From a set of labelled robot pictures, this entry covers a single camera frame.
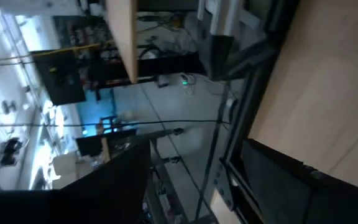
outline wooden board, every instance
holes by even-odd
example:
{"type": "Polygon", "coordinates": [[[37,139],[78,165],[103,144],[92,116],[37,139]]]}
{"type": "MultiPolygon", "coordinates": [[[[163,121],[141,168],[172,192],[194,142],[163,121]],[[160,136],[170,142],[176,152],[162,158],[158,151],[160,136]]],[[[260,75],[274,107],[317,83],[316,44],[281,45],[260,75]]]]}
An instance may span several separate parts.
{"type": "Polygon", "coordinates": [[[136,0],[106,0],[110,31],[129,79],[137,83],[136,0]]]}
{"type": "Polygon", "coordinates": [[[249,137],[358,186],[358,1],[301,1],[249,137]]]}

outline wooden panel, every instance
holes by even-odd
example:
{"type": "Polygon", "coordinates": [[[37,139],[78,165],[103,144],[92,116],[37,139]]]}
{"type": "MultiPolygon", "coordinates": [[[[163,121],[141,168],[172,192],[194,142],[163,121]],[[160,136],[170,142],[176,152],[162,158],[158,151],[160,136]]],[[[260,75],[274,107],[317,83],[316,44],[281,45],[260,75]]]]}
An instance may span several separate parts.
{"type": "Polygon", "coordinates": [[[137,83],[136,0],[107,0],[107,18],[132,83],[137,83]]]}
{"type": "Polygon", "coordinates": [[[358,186],[358,1],[301,1],[249,137],[358,186]]]}

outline wooden surface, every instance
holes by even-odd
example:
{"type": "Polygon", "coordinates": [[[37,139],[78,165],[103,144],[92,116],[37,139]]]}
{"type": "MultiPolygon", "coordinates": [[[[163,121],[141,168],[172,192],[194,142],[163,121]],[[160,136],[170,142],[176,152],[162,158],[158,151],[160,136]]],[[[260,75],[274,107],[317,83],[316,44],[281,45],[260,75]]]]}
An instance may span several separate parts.
{"type": "Polygon", "coordinates": [[[301,1],[249,137],[358,186],[358,1],[301,1]]]}
{"type": "Polygon", "coordinates": [[[129,79],[137,83],[136,0],[107,0],[110,31],[124,62],[129,79]]]}

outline floor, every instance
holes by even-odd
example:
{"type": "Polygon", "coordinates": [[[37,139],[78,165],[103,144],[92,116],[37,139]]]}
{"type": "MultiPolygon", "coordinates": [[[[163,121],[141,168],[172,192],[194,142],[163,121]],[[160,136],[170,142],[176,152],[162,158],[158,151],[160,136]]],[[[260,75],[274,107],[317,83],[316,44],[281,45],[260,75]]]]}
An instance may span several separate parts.
{"type": "Polygon", "coordinates": [[[358,1],[301,1],[249,137],[358,186],[358,1]]]}
{"type": "MultiPolygon", "coordinates": [[[[223,85],[211,83],[205,77],[196,76],[194,95],[187,95],[181,85],[179,75],[168,76],[170,86],[158,89],[154,83],[131,85],[127,87],[114,88],[114,95],[117,105],[117,113],[128,113],[135,116],[135,119],[142,121],[164,121],[171,119],[198,119],[216,120],[220,94],[223,85]]],[[[241,82],[233,82],[232,91],[236,94],[241,87],[241,82]]],[[[139,126],[140,133],[161,130],[163,126],[168,128],[185,128],[185,133],[180,136],[158,139],[158,149],[162,157],[181,155],[187,169],[183,164],[167,164],[166,168],[180,201],[184,206],[189,221],[194,220],[198,201],[198,188],[204,178],[204,172],[212,140],[215,123],[165,123],[147,124],[139,126]]],[[[223,150],[224,140],[227,131],[220,129],[219,139],[216,148],[216,155],[223,150]]],[[[212,167],[216,167],[216,156],[212,167]]],[[[210,203],[214,196],[214,186],[209,181],[207,184],[205,198],[210,203]]],[[[230,213],[226,207],[215,206],[219,213],[230,213]]],[[[203,205],[201,217],[207,215],[208,211],[203,205]]]]}

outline white floor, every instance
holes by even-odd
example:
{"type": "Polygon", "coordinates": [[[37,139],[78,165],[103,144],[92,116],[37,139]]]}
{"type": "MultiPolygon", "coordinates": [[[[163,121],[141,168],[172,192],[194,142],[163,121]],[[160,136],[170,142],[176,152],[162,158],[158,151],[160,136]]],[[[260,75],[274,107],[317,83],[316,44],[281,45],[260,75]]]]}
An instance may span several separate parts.
{"type": "MultiPolygon", "coordinates": [[[[127,87],[114,88],[117,105],[117,112],[122,113],[131,111],[135,114],[136,120],[161,121],[173,119],[198,119],[216,120],[218,117],[218,107],[221,100],[220,94],[223,92],[223,84],[211,83],[205,77],[196,76],[197,82],[194,95],[187,95],[179,75],[169,75],[170,86],[157,88],[154,83],[144,83],[141,85],[131,85],[127,87]]],[[[241,81],[232,83],[232,91],[236,94],[241,87],[241,81]]],[[[139,127],[139,132],[147,133],[161,130],[163,126],[168,128],[185,128],[186,132],[180,136],[170,136],[158,140],[158,150],[162,157],[182,156],[189,172],[179,164],[167,164],[166,168],[173,181],[175,190],[181,200],[189,221],[195,217],[198,202],[198,191],[192,179],[201,188],[204,178],[206,163],[208,160],[213,129],[215,123],[164,123],[147,124],[139,127]]],[[[214,162],[211,172],[216,167],[216,160],[223,151],[223,144],[227,136],[227,131],[222,127],[219,134],[214,162]]],[[[213,197],[214,186],[209,180],[206,188],[205,199],[210,204],[213,197]]],[[[227,208],[214,206],[215,213],[229,212],[227,208]]],[[[203,205],[201,217],[208,214],[208,210],[203,205]]]]}

